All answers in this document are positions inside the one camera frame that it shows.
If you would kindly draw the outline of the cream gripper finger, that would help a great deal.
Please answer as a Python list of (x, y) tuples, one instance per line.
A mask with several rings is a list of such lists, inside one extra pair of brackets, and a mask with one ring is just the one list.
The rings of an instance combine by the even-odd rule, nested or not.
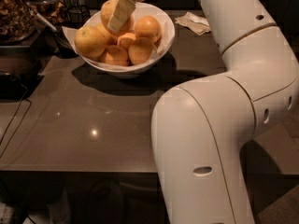
[(131, 15), (135, 11), (135, 0), (117, 0), (107, 24), (112, 32), (124, 32), (131, 28)]

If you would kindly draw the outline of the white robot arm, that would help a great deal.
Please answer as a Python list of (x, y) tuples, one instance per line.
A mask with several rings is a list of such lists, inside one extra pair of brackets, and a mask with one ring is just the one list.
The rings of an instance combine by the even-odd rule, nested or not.
[(151, 142), (170, 224), (255, 224), (239, 153), (298, 99), (298, 62), (259, 0), (199, 0), (226, 66), (167, 91)]

